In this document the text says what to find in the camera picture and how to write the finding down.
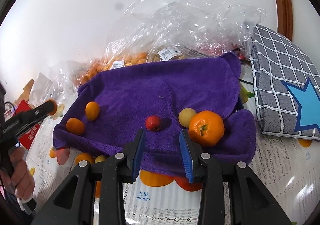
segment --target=red box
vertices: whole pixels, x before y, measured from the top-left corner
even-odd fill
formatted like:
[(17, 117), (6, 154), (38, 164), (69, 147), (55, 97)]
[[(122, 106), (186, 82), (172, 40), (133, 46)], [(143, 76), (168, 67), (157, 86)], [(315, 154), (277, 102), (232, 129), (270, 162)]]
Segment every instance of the red box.
[[(19, 112), (26, 112), (28, 110), (31, 110), (31, 107), (25, 100), (22, 100), (16, 109), (16, 113), (18, 114)], [(19, 138), (19, 142), (26, 148), (30, 149), (31, 143), (33, 142), (38, 130), (40, 128), (40, 124), (36, 124), (33, 128), (28, 130), (25, 134), (23, 134)]]

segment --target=finger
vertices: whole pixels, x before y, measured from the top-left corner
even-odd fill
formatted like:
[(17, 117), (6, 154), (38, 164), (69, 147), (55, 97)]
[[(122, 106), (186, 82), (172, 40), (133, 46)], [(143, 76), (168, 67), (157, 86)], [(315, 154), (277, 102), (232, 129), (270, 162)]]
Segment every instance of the finger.
[(31, 194), (33, 194), (33, 191), (35, 189), (35, 180), (33, 178), (31, 179), (31, 183), (27, 187), (27, 189), (24, 191), (22, 199), (23, 200), (28, 200)]
[(0, 170), (0, 175), (1, 175), (1, 179), (2, 179), (2, 182), (3, 182), (3, 185), (5, 188), (8, 188), (9, 185), (10, 185), (10, 182), (11, 182), (11, 179), (10, 177), (8, 176), (8, 174), (3, 171), (3, 170)]
[(23, 159), (24, 149), (21, 147), (16, 148), (9, 156), (11, 162), (18, 162)]
[(11, 177), (11, 184), (12, 186), (17, 186), (17, 184), (21, 181), (21, 179), (24, 177), (24, 174), (27, 171), (27, 165), (25, 163), (25, 161), (20, 160), (15, 169), (14, 169), (14, 173)]
[(31, 175), (29, 172), (26, 172), (24, 177), (18, 183), (14, 194), (18, 198), (22, 198), (24, 191), (28, 188), (29, 184), (31, 183)]

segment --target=blue star patch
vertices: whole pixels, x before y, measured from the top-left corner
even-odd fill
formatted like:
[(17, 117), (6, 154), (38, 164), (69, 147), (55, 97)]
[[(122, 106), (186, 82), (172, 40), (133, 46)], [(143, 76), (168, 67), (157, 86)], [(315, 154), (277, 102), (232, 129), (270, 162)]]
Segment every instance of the blue star patch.
[(310, 78), (303, 89), (281, 81), (298, 103), (298, 117), (294, 131), (317, 128), (320, 131), (320, 98)]

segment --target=barcode label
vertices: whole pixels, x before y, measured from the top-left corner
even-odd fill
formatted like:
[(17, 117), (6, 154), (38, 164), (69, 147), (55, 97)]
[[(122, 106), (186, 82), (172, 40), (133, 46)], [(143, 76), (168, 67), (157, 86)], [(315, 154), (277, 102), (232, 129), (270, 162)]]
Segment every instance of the barcode label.
[(121, 67), (124, 67), (124, 61), (123, 60), (120, 60), (120, 61), (114, 61), (110, 70), (112, 69), (117, 69), (117, 68), (121, 68)]
[(159, 51), (158, 55), (161, 57), (162, 61), (168, 61), (171, 58), (180, 55), (180, 53), (173, 47), (167, 47)]

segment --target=folded plaid cushion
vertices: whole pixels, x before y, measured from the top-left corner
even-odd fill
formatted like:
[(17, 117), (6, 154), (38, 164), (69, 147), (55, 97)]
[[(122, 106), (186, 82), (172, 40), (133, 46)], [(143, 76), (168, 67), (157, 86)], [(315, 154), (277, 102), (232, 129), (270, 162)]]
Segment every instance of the folded plaid cushion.
[(320, 76), (310, 58), (286, 37), (261, 25), (255, 26), (252, 41), (250, 62), (262, 133), (320, 140), (318, 129), (294, 131), (298, 104), (282, 83), (303, 88), (310, 78), (319, 95)]

